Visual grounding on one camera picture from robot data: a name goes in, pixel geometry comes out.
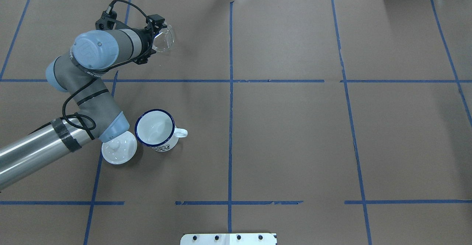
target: white mug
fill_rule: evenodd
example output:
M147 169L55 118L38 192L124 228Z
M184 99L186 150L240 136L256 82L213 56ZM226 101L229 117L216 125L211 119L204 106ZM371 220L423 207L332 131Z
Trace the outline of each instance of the white mug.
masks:
M187 137L186 129L176 128L174 118L162 109L151 109L139 117L135 125L136 138L157 152L174 148L179 138Z

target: silver metal tube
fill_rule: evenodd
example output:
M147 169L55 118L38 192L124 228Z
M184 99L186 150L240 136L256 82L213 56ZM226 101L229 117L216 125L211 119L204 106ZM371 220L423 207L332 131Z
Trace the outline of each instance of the silver metal tube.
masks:
M62 121L83 146L91 141L87 132ZM71 122L79 124L77 119ZM0 190L69 154L51 125L0 149Z

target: blue joint cap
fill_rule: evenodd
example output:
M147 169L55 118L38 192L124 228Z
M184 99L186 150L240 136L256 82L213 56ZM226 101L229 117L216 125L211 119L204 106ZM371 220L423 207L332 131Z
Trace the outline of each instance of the blue joint cap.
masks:
M121 134L124 134L128 129L129 123L122 111L98 139L100 139L101 142L108 142L120 136Z
M118 42L105 31L93 30L80 34L74 41L72 52L77 62L90 70L103 70L116 62Z
M51 64L46 68L46 79L48 80L48 83L52 85L55 89L61 91L61 92L67 92L66 89L62 88L62 86L58 83L56 80L56 75L54 75L54 65L56 64L56 60L58 60L59 57L57 57Z

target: white bracket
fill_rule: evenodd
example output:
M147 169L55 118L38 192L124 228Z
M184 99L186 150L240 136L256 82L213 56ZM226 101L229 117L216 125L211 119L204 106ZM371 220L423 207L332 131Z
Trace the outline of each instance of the white bracket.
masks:
M186 234L180 239L180 245L277 245L277 234Z

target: blue rim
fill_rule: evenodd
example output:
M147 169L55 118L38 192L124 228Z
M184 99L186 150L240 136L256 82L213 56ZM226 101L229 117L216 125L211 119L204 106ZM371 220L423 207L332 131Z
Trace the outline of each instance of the blue rim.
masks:
M165 141L161 142L160 144L148 144L148 143L144 142L143 140L141 140L141 138L140 138L139 135L138 135L138 123L139 123L139 121L140 121L141 118L144 117L146 114L148 114L149 112L153 112L153 111L164 112L165 114L167 114L167 115L170 117L170 120L172 121L172 132L170 133L169 137L167 137L167 139L165 139ZM165 111L165 110L162 110L162 109L151 109L151 110L148 110L148 111L144 112L144 113L138 118L138 120L136 121L136 124L135 124L136 139L138 139L138 141L139 141L140 143L144 144L145 146L149 146L149 147L160 146L160 145L163 145L163 144L167 143L167 142L170 140L170 138L172 138L172 136L174 135L175 128L176 128L176 123L174 122L174 118L172 117L172 115L169 114L169 112L167 112L167 111Z

